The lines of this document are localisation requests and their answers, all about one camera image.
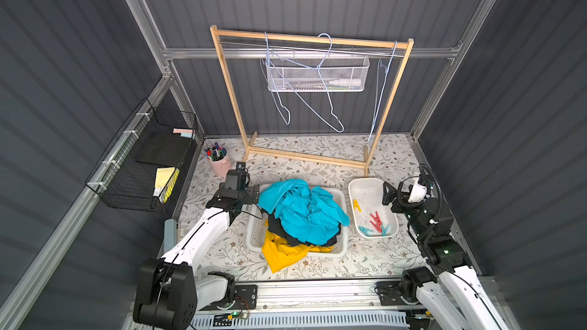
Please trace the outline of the red clothespin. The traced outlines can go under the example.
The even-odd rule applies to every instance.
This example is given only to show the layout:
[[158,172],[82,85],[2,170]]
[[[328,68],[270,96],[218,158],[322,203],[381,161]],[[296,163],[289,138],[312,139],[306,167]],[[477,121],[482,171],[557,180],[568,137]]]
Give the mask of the red clothespin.
[[371,214],[371,218],[373,219],[373,222],[377,225],[377,226],[381,226],[382,225],[382,220],[380,219],[379,213],[376,212],[374,215]]
[[370,221],[370,223],[377,232],[382,233],[382,223],[379,220]]

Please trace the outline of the black t-shirt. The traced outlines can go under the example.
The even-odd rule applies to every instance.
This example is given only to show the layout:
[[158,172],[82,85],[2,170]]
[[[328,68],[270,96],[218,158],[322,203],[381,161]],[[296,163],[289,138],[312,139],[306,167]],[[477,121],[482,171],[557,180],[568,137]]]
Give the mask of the black t-shirt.
[[[312,245],[312,243],[310,243],[310,242],[306,242],[306,241],[302,242],[302,241],[298,240],[297,238],[289,235],[287,232],[285,232],[284,228],[281,225],[281,220],[279,218],[275,218],[273,215],[269,215],[269,217],[268,217],[268,231],[281,237],[281,238],[284,238],[290,246],[298,246],[301,244],[304,244],[306,246]],[[336,234],[333,235],[333,237],[330,238],[326,242],[326,244],[323,244],[323,246],[324,247],[334,246],[337,243],[336,237],[340,233],[341,233],[341,226],[339,226],[338,232],[336,232]]]

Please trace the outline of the teal t-shirt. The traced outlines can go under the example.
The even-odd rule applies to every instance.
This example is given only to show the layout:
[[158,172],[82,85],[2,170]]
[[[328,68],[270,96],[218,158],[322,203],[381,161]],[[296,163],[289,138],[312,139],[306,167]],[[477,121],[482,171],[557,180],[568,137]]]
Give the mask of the teal t-shirt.
[[341,228],[350,225],[349,216],[333,194],[300,179],[273,183],[261,193],[258,206],[304,244],[326,246]]

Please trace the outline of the yellow t-shirt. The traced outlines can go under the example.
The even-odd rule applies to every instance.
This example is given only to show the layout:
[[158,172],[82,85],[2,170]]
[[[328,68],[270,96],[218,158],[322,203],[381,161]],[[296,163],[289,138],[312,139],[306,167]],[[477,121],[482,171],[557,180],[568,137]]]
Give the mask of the yellow t-shirt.
[[285,238],[267,231],[264,237],[264,244],[261,246],[261,252],[264,255],[272,273],[277,273],[284,268],[296,264],[304,259],[309,253],[330,253],[333,246],[315,246],[299,244],[291,246]]

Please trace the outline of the blue wire hanger yellow shirt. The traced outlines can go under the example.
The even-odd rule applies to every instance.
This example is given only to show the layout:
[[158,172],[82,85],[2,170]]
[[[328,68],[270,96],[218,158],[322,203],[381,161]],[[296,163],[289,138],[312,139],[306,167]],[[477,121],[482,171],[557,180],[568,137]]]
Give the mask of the blue wire hanger yellow shirt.
[[275,104],[275,108],[278,111],[279,116],[281,117],[282,121],[285,125],[289,126],[291,122],[291,114],[290,109],[284,105],[281,95],[279,93],[278,85],[276,79],[273,75],[274,64],[271,60],[271,50],[269,48],[269,40],[268,40],[268,33],[264,33],[264,44],[265,44],[265,58],[261,60],[264,64],[265,72],[264,77],[268,84],[268,88],[270,90],[271,97]]

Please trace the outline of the blue wire hanger black shirt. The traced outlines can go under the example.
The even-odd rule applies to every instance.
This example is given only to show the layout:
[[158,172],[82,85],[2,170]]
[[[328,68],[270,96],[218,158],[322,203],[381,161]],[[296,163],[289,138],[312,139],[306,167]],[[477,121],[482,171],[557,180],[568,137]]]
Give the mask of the blue wire hanger black shirt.
[[[330,90],[328,88],[329,79],[325,79],[323,76],[323,64],[330,57],[330,51],[333,48],[333,39],[327,33],[322,33],[317,36],[318,38],[328,39],[329,45],[326,53],[322,55],[319,63],[311,65],[311,61],[295,61],[290,58],[283,58],[277,55],[274,50],[271,50],[271,60],[274,64],[273,75],[276,79],[279,93],[289,91],[295,94],[298,99],[313,113],[322,123],[328,126],[336,133],[343,133],[345,131],[344,124],[339,120],[339,117],[334,112],[333,101],[330,96]],[[316,90],[319,87],[321,91],[327,95],[328,102],[330,104],[330,118],[334,119],[338,127],[332,125],[328,120],[319,114],[311,105],[308,103],[301,92],[305,92],[307,89]]]

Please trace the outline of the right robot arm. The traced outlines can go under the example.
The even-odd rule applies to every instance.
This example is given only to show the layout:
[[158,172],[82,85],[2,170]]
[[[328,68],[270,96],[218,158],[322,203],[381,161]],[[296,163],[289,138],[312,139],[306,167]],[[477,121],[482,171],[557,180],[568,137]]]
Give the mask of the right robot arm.
[[422,163],[414,184],[382,185],[382,205],[407,220],[407,232],[426,264],[405,270],[395,288],[408,305],[426,307],[442,329],[506,329],[472,260],[452,237],[449,204],[431,168]]

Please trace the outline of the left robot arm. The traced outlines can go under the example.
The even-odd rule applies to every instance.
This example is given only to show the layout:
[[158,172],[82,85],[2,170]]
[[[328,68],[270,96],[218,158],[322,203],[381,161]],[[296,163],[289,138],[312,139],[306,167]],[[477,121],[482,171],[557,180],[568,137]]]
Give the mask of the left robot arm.
[[250,184],[244,162],[229,170],[226,180],[206,203],[197,224],[161,258],[149,258],[139,269],[133,321],[159,329],[186,329],[195,312],[235,301],[233,275],[219,271],[196,280],[197,265],[244,205],[258,203],[260,186]]

